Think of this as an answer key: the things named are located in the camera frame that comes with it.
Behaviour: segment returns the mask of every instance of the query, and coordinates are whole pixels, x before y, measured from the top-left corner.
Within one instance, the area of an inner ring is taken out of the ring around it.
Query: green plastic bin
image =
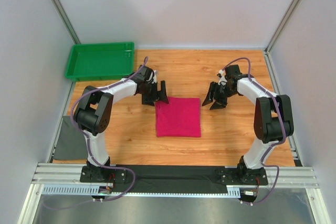
[[[72,81],[116,80],[133,72],[134,43],[74,45],[66,78]]]

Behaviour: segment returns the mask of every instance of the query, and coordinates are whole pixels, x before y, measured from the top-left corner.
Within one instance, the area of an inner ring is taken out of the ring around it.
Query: pink cloth
[[[156,136],[201,137],[199,98],[168,97],[169,104],[155,103]]]

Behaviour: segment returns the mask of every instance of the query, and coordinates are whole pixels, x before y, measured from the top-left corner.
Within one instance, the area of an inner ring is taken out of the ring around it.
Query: white backdrop
[[[302,0],[271,52],[283,93],[290,95],[303,163],[315,170],[336,223],[336,0]]]
[[[291,0],[60,0],[82,43],[266,47]]]
[[[70,88],[72,46],[50,0],[0,0],[0,222],[21,212],[45,162]]]

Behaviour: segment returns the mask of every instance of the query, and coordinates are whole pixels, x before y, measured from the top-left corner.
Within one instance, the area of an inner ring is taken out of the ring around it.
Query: gray floor
[[[262,197],[267,191],[259,192]],[[66,207],[88,196],[46,196],[45,204]],[[39,206],[34,223],[315,223],[304,189],[277,189],[259,206],[241,205],[236,199],[123,197],[88,203],[70,210],[52,211]]]

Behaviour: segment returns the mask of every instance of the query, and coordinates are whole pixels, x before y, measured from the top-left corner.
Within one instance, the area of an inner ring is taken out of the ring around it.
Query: wooden tabletop
[[[262,51],[258,50],[136,50],[134,69],[149,57],[147,66],[157,70],[158,83],[166,81],[171,97],[205,99],[218,70],[238,57],[251,60],[251,74],[272,90]],[[240,61],[242,73],[248,64]],[[113,81],[77,82],[70,106],[87,85],[105,86]],[[156,137],[155,108],[141,105],[141,95],[127,97],[113,105],[106,130],[106,148],[113,164],[138,165],[236,165],[255,138],[254,105],[238,95],[221,110],[201,107],[202,137]],[[54,161],[55,163],[84,163]],[[294,166],[288,141],[277,146],[267,164]]]

